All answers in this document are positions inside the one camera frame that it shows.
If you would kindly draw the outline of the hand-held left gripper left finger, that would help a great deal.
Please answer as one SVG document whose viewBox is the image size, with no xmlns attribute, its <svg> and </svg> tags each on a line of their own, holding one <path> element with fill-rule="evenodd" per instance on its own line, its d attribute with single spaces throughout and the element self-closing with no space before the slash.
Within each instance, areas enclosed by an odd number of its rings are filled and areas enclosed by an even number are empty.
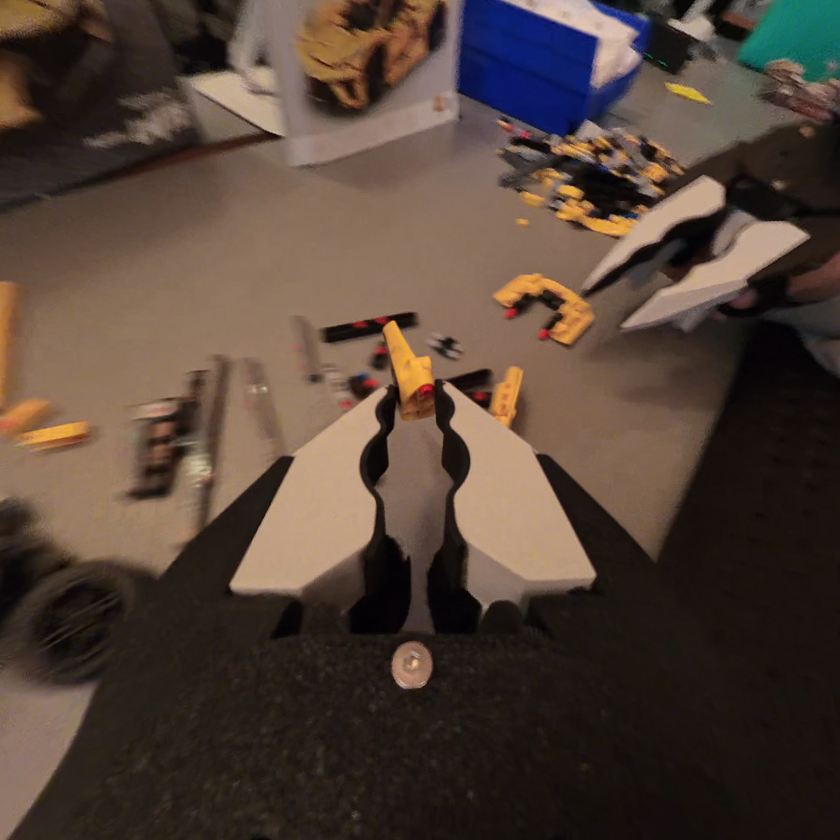
<svg viewBox="0 0 840 840">
<path fill-rule="evenodd" d="M 395 634 L 411 605 L 409 560 L 386 533 L 377 485 L 389 467 L 397 390 L 374 391 L 301 446 L 229 584 L 347 616 L 357 633 Z"/>
</svg>

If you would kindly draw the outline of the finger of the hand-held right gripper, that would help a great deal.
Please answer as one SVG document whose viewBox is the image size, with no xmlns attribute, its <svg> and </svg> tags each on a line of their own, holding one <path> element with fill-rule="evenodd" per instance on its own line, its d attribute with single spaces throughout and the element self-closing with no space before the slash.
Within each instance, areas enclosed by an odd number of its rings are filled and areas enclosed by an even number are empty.
<svg viewBox="0 0 840 840">
<path fill-rule="evenodd" d="M 752 277 L 809 237 L 788 222 L 756 222 L 742 227 L 718 257 L 694 266 L 680 282 L 657 290 L 619 329 L 625 333 L 670 324 L 690 332 L 717 306 L 741 294 Z"/>
<path fill-rule="evenodd" d="M 696 178 L 656 204 L 606 254 L 587 277 L 581 294 L 589 298 L 662 257 L 704 245 L 727 209 L 726 187 L 709 176 Z"/>
</svg>

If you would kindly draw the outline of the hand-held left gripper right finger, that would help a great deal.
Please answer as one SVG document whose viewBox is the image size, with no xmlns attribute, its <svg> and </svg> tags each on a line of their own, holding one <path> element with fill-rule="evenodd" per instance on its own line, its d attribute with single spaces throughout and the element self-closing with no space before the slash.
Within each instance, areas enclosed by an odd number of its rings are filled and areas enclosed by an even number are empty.
<svg viewBox="0 0 840 840">
<path fill-rule="evenodd" d="M 435 384 L 445 498 L 443 540 L 427 573 L 436 634 L 471 634 L 507 603 L 526 616 L 543 597 L 589 591 L 595 567 L 553 488 L 551 458 L 471 402 Z"/>
</svg>

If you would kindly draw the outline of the yellow toy car hood assembly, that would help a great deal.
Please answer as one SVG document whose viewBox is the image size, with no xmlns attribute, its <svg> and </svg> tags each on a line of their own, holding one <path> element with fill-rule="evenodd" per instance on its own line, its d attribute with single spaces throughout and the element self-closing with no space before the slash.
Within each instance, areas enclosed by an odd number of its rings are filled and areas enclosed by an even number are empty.
<svg viewBox="0 0 840 840">
<path fill-rule="evenodd" d="M 506 319 L 516 318 L 533 305 L 546 307 L 551 314 L 539 331 L 539 340 L 551 340 L 567 348 L 578 343 L 595 320 L 586 300 L 542 274 L 516 276 L 491 297 L 504 308 Z"/>
</svg>

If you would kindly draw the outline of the yellow black brick sub-assembly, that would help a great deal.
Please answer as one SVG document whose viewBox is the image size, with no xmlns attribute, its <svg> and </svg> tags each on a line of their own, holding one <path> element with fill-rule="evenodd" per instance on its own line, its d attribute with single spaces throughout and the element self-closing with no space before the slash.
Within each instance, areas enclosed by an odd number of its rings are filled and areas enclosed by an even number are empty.
<svg viewBox="0 0 840 840">
<path fill-rule="evenodd" d="M 389 321 L 382 332 L 402 420 L 431 417 L 435 413 L 435 379 L 430 358 L 414 353 L 395 321 Z"/>
</svg>

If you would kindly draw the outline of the grey desk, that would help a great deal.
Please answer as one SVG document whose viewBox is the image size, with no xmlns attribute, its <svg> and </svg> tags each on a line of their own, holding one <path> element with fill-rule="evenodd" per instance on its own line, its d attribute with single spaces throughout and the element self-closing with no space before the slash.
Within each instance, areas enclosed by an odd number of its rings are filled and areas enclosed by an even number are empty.
<svg viewBox="0 0 840 840">
<path fill-rule="evenodd" d="M 291 316 L 322 365 L 373 371 L 381 336 L 327 344 L 325 327 L 400 312 L 435 383 L 487 368 L 492 394 L 523 369 L 509 429 L 551 458 L 549 479 L 592 561 L 589 591 L 507 603 L 473 633 L 435 633 L 427 573 L 443 540 L 443 435 L 404 421 L 397 391 L 377 489 L 410 562 L 397 633 L 229 584 L 287 471 L 224 444 L 229 503 L 141 585 L 75 738 L 12 838 L 779 838 L 811 830 L 717 632 L 613 518 L 672 524 L 736 373 L 764 323 L 622 333 L 632 280 L 573 350 L 504 325 L 491 296 L 542 273 L 581 290 L 611 246 L 542 216 L 514 227 L 489 111 L 323 169 L 258 151 L 119 180 L 2 216 L 2 279 L 27 289 L 25 385 L 101 431 L 65 455 L 2 455 L 2 490 L 44 491 L 75 549 L 147 560 L 163 521 L 117 502 L 123 407 L 200 356 L 267 362 L 286 441 L 342 415 L 301 372 Z M 447 360 L 432 333 L 464 347 Z"/>
</svg>

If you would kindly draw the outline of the person's right hand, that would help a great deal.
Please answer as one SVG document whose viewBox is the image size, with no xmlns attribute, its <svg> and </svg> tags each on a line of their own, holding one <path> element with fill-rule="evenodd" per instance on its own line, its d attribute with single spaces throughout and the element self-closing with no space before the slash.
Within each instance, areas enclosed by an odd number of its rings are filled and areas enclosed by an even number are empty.
<svg viewBox="0 0 840 840">
<path fill-rule="evenodd" d="M 839 254 L 799 273 L 782 273 L 751 280 L 734 299 L 716 307 L 729 319 L 750 319 L 776 310 L 824 303 L 839 294 Z"/>
</svg>

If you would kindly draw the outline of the yellow brick piece red pins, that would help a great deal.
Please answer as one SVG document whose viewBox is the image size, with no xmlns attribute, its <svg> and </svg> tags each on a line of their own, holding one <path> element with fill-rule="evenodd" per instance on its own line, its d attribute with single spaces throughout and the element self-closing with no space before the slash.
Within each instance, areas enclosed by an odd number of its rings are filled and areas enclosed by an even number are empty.
<svg viewBox="0 0 840 840">
<path fill-rule="evenodd" d="M 511 429 L 517 415 L 518 399 L 522 388 L 523 369 L 512 365 L 495 386 L 489 405 L 489 414 L 504 427 Z"/>
</svg>

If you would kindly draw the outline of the green folded board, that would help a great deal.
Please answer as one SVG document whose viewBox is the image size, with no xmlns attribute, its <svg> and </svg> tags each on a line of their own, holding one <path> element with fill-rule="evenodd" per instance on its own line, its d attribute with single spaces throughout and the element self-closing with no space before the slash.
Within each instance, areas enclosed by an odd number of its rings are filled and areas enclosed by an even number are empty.
<svg viewBox="0 0 840 840">
<path fill-rule="evenodd" d="M 807 81 L 839 72 L 839 2 L 776 1 L 743 42 L 737 62 L 762 70 L 772 60 L 791 60 Z"/>
</svg>

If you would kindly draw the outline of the black box green light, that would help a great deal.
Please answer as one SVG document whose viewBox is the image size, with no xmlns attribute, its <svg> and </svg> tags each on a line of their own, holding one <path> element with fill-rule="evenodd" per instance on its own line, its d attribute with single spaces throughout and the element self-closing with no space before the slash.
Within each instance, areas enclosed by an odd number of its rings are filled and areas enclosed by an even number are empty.
<svg viewBox="0 0 840 840">
<path fill-rule="evenodd" d="M 677 76 L 690 60 L 697 43 L 695 37 L 673 27 L 668 20 L 655 17 L 651 19 L 643 57 L 658 70 Z"/>
</svg>

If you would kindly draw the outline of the white paper sheets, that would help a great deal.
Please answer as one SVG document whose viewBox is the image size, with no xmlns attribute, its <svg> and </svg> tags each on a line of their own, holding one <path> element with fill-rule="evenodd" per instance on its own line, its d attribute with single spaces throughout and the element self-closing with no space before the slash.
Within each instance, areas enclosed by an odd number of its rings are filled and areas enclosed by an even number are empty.
<svg viewBox="0 0 840 840">
<path fill-rule="evenodd" d="M 638 32 L 588 1 L 512 2 L 530 13 L 595 38 L 595 57 L 590 62 L 590 87 L 601 89 L 635 70 L 642 57 L 634 47 Z"/>
</svg>

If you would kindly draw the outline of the black toy wheel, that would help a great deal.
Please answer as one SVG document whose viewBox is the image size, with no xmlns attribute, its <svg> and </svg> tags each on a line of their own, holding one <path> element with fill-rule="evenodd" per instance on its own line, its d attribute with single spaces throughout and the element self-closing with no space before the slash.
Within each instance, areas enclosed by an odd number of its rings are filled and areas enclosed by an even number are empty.
<svg viewBox="0 0 840 840">
<path fill-rule="evenodd" d="M 1 595 L 22 595 L 46 577 L 71 567 L 71 556 L 35 526 L 35 512 L 20 497 L 1 499 Z"/>
<path fill-rule="evenodd" d="M 114 636 L 137 594 L 137 574 L 108 560 L 80 563 L 46 576 L 10 616 L 14 669 L 53 686 L 96 679 L 109 662 Z"/>
</svg>

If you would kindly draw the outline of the small yellow brick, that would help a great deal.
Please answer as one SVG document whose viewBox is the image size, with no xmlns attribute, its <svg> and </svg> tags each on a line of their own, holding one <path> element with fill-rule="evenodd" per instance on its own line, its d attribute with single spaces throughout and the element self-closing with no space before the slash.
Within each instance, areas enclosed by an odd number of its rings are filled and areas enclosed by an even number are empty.
<svg viewBox="0 0 840 840">
<path fill-rule="evenodd" d="M 84 444 L 91 432 L 88 422 L 67 423 L 17 435 L 15 444 L 32 452 L 48 452 Z"/>
</svg>

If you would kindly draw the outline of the small yellow piece red tip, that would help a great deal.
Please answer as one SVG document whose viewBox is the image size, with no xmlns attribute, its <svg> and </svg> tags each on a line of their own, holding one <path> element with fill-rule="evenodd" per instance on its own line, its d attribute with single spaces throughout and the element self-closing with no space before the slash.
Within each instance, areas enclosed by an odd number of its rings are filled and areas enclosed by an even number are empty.
<svg viewBox="0 0 840 840">
<path fill-rule="evenodd" d="M 30 398 L 4 410 L 1 414 L 1 436 L 15 436 L 35 430 L 51 412 L 51 403 L 40 398 Z"/>
</svg>

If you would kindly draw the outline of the instruction booklet car picture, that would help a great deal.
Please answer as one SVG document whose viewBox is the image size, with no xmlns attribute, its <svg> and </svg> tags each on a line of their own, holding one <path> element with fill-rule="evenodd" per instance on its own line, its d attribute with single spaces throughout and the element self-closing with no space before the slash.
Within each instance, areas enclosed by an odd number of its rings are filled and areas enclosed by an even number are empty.
<svg viewBox="0 0 840 840">
<path fill-rule="evenodd" d="M 459 117 L 463 2 L 243 2 L 224 69 L 197 95 L 323 165 Z"/>
</svg>

